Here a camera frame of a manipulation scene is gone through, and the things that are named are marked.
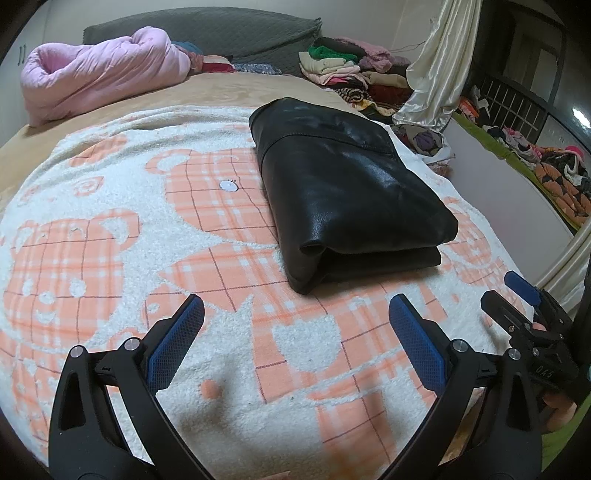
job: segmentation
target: green mat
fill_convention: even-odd
[[[552,463],[552,460],[554,460],[565,447],[567,442],[573,436],[574,431],[579,428],[579,425],[581,425],[585,414],[589,410],[589,406],[591,406],[591,396],[587,397],[587,400],[585,400],[580,406],[577,413],[574,414],[573,419],[564,427],[555,432],[542,435],[542,469],[545,469],[550,463]]]
[[[493,137],[491,137],[488,133],[486,133],[482,128],[480,128],[478,125],[475,125],[472,122],[470,122],[465,116],[460,115],[457,112],[454,112],[453,119],[458,124],[460,124],[460,126],[464,130],[466,130],[466,132],[468,132],[471,136],[476,138],[484,148],[486,148],[488,151],[494,153],[497,157],[504,158],[505,161],[511,167],[513,167],[514,170],[521,173],[526,179],[528,179],[531,183],[533,183],[536,186],[536,188],[548,199],[548,201],[554,207],[554,210],[556,210],[556,212],[558,212],[558,214],[564,219],[564,221],[568,225],[570,225],[574,229],[575,232],[577,232],[579,230],[580,227],[576,223],[574,223],[568,217],[568,215],[566,215],[566,213],[564,213],[558,207],[558,205],[556,205],[556,202],[554,201],[552,194],[542,186],[542,184],[540,183],[538,178],[535,176],[534,172],[532,172],[525,165],[523,165],[523,163],[521,162],[521,160],[519,159],[519,157],[517,156],[517,154],[515,152],[513,152],[509,148],[501,145]]]

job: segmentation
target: gray headboard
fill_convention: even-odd
[[[298,52],[320,35],[322,21],[234,7],[173,8],[123,17],[84,30],[83,43],[95,45],[157,27],[171,40],[189,41],[205,55],[233,55],[234,63],[270,63],[301,76]]]

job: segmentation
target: pink comforter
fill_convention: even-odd
[[[180,83],[189,68],[189,58],[159,28],[144,27],[132,37],[98,45],[46,43],[31,52],[21,73],[29,124],[37,127]]]

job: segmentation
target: red cloth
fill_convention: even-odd
[[[236,69],[229,63],[203,63],[203,73],[233,73]]]
[[[413,94],[410,88],[390,87],[387,85],[370,85],[369,94],[377,103],[386,105],[403,105]]]

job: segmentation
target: bedspread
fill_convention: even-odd
[[[496,288],[523,309],[502,285],[515,264],[485,218],[395,137],[406,166],[459,220],[441,266],[306,297],[289,288],[248,129],[254,108],[286,92],[348,109],[300,79],[204,74],[24,128],[0,149],[0,163],[26,153],[0,189],[49,156],[0,222],[0,407],[40,459],[69,349],[142,336],[189,292],[203,298],[206,322],[157,398],[220,480],[376,478],[395,458],[434,399],[388,324],[396,293],[451,338],[504,350],[479,299]],[[248,108],[183,106],[196,99]],[[141,112],[148,105],[164,108]],[[238,190],[222,190],[223,180]],[[147,458],[116,391],[112,399],[132,450]]]

